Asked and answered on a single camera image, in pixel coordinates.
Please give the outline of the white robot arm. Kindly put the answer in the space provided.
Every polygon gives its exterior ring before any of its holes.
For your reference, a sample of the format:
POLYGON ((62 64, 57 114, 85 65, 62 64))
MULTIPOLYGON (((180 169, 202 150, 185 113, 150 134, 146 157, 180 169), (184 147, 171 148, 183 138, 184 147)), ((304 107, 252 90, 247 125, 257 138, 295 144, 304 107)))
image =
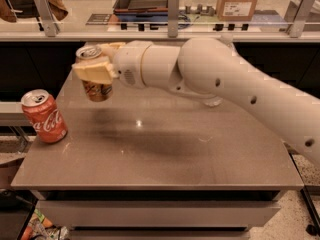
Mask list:
POLYGON ((193 38, 181 46, 151 41, 100 46, 103 57, 72 65, 79 79, 153 87, 213 104, 221 97, 253 115, 293 149, 320 165, 320 100, 261 72, 230 45, 193 38))

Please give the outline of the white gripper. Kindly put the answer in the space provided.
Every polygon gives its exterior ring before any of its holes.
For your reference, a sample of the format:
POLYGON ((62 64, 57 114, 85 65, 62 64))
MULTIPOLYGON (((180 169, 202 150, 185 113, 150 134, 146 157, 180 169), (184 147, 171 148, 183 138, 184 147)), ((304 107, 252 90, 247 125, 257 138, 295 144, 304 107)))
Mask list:
POLYGON ((150 41, 102 43, 99 44, 102 54, 114 57, 113 64, 108 57, 99 57, 75 63, 72 69, 83 81, 109 85, 119 76, 124 85, 141 89, 145 87, 142 80, 142 60, 151 45, 150 41))

